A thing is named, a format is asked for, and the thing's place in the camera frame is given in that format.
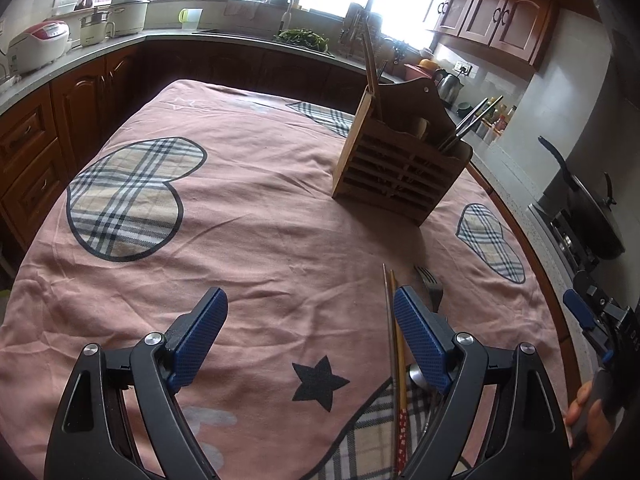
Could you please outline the person's right hand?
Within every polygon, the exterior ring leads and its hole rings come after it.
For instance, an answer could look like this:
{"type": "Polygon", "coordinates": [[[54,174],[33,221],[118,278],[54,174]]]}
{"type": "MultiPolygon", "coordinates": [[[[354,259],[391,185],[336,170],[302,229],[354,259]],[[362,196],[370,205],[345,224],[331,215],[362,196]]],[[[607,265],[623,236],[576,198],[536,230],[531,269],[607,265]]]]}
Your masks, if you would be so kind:
{"type": "MultiPolygon", "coordinates": [[[[584,411],[592,390],[592,381],[585,382],[577,391],[577,396],[568,407],[564,416],[565,427],[570,430],[575,426],[584,411]]],[[[587,415],[587,446],[584,454],[573,463],[573,478],[581,479],[602,454],[614,434],[614,426],[602,412],[602,401],[594,402],[587,415]]]]}

